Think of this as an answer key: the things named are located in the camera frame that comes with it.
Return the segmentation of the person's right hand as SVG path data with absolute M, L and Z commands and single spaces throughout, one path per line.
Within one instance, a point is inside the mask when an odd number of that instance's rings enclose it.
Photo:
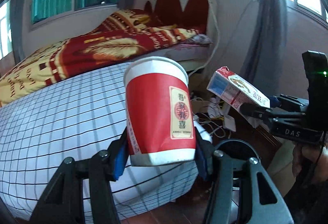
M 296 144 L 293 150 L 292 173 L 297 177 L 300 172 L 305 171 L 305 161 L 310 162 L 310 167 L 315 166 L 311 183 L 317 184 L 327 181 L 327 147 L 303 146 Z

